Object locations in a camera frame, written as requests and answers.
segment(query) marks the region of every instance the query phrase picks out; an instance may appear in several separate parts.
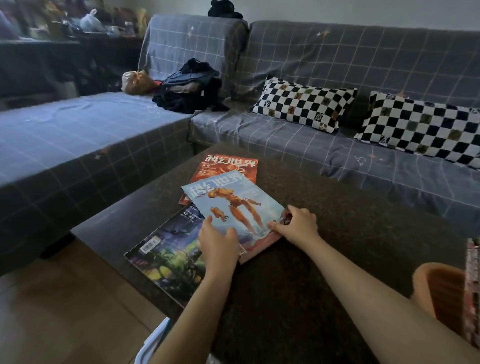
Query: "blue magazine cover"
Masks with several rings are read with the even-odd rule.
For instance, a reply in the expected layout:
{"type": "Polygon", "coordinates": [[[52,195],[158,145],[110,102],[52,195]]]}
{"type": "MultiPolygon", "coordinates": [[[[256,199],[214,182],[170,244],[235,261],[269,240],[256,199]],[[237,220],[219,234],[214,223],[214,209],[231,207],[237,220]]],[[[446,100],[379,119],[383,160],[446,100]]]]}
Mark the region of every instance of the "blue magazine cover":
{"type": "Polygon", "coordinates": [[[288,222],[288,211],[240,172],[223,173],[182,187],[204,217],[225,234],[235,228],[242,246],[241,264],[275,243],[280,235],[267,228],[270,220],[288,222]]]}
{"type": "Polygon", "coordinates": [[[203,221],[195,206],[186,206],[125,254],[183,308],[205,276],[205,262],[198,247],[203,221]]]}

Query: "throw pillow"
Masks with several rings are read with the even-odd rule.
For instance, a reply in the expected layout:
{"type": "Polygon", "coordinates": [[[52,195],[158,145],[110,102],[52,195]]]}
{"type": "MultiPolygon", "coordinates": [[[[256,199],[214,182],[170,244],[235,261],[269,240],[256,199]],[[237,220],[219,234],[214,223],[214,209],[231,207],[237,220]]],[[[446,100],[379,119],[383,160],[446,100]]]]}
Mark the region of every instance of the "throw pillow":
{"type": "Polygon", "coordinates": [[[363,132],[366,143],[439,157],[480,168],[480,109],[372,92],[363,132]]]}
{"type": "Polygon", "coordinates": [[[269,77],[251,112],[333,133],[357,89],[318,88],[269,77]]]}

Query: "orange magazine cover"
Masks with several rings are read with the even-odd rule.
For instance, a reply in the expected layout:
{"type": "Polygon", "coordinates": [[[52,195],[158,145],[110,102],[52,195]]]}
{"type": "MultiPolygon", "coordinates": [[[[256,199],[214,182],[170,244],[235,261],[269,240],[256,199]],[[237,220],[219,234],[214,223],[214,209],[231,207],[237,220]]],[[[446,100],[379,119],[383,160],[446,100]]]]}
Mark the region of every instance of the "orange magazine cover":
{"type": "MultiPolygon", "coordinates": [[[[247,159],[241,157],[224,156],[221,154],[207,155],[205,160],[198,166],[197,172],[193,175],[190,183],[204,180],[213,176],[218,176],[222,173],[232,172],[237,170],[253,183],[257,181],[257,166],[258,159],[247,159]]],[[[190,199],[183,194],[179,204],[188,205],[190,199]]]]}

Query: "sofa leg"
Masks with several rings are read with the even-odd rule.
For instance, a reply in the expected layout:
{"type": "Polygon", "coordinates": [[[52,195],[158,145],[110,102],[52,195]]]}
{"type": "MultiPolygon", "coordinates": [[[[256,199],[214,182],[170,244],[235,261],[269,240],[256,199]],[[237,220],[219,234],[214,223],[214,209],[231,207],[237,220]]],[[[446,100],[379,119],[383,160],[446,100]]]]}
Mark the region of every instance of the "sofa leg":
{"type": "Polygon", "coordinates": [[[52,258],[56,253],[58,253],[60,250],[62,250],[64,247],[66,247],[68,244],[70,244],[74,240],[75,240],[75,237],[72,235],[72,233],[69,232],[63,238],[58,239],[52,245],[49,245],[40,255],[40,258],[42,259],[52,258]]]}

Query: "barcode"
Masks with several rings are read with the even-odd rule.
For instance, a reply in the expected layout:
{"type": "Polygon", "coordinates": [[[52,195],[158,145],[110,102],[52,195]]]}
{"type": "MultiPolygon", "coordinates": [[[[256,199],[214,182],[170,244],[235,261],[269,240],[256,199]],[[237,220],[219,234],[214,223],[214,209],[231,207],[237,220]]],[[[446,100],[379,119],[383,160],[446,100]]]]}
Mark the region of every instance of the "barcode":
{"type": "Polygon", "coordinates": [[[152,239],[147,241],[144,246],[140,248],[143,254],[147,254],[153,248],[155,248],[158,244],[160,244],[162,240],[158,236],[154,236],[152,239]]]}

